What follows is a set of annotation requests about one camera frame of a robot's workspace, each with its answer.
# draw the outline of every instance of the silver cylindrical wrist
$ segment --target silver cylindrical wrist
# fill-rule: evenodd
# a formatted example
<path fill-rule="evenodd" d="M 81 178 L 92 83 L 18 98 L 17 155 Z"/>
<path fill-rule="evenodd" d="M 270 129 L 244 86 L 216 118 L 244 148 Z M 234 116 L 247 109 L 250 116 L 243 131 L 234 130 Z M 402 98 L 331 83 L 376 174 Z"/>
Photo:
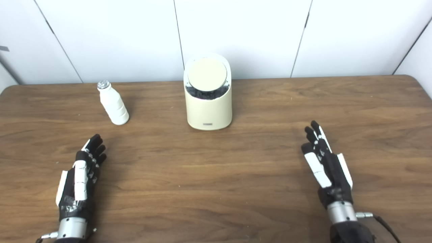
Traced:
<path fill-rule="evenodd" d="M 336 201 L 327 206 L 327 213 L 332 224 L 345 221 L 357 221 L 353 205 L 347 201 Z"/>
<path fill-rule="evenodd" d="M 68 217 L 60 221 L 57 239 L 86 237 L 87 222 L 81 217 Z"/>

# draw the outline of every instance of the white bottle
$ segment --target white bottle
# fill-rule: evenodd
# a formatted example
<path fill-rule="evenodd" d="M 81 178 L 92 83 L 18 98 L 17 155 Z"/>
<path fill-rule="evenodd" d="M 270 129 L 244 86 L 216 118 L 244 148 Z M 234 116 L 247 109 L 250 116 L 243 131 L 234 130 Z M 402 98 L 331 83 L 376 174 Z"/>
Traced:
<path fill-rule="evenodd" d="M 129 120 L 129 113 L 124 106 L 120 94 L 111 87 L 108 80 L 98 83 L 98 90 L 101 95 L 101 103 L 108 113 L 111 122 L 116 125 L 123 125 Z"/>

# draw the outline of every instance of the container lid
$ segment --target container lid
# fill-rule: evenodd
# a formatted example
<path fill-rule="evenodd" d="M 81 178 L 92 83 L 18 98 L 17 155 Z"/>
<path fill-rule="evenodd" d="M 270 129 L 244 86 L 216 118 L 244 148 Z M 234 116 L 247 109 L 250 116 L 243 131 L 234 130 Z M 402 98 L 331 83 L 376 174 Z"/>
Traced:
<path fill-rule="evenodd" d="M 98 82 L 99 91 L 107 91 L 111 89 L 111 83 L 108 80 L 102 80 Z"/>
<path fill-rule="evenodd" d="M 214 58 L 202 58 L 192 64 L 187 77 L 195 89 L 213 91 L 224 84 L 226 68 Z"/>

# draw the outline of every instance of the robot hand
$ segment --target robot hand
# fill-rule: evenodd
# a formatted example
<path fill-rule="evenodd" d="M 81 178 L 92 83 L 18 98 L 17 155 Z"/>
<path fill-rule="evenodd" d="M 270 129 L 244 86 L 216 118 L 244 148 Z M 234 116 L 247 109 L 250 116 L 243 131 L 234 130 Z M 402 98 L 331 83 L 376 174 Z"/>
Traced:
<path fill-rule="evenodd" d="M 60 213 L 59 230 L 43 235 L 37 243 L 48 238 L 57 238 L 55 243 L 84 243 L 90 236 L 87 226 L 95 208 L 95 184 L 100 173 L 99 167 L 106 159 L 102 142 L 99 134 L 94 135 L 76 153 L 72 169 L 62 172 L 56 196 Z"/>
<path fill-rule="evenodd" d="M 353 180 L 343 155 L 332 152 L 324 131 L 316 121 L 311 122 L 311 127 L 305 128 L 309 143 L 302 145 L 302 151 L 321 186 L 318 197 L 332 223 L 330 241 L 374 243 L 371 231 L 357 221 L 351 196 Z"/>

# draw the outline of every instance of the silver bottle cap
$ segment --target silver bottle cap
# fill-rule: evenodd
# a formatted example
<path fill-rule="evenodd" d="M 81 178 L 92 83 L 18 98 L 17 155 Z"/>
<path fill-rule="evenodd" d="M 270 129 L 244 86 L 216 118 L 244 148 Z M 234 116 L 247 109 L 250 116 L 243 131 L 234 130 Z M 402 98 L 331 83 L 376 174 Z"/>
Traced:
<path fill-rule="evenodd" d="M 109 85 L 110 85 L 110 83 L 108 80 L 102 80 L 98 83 L 98 89 L 100 89 L 100 90 L 106 89 L 109 87 Z"/>

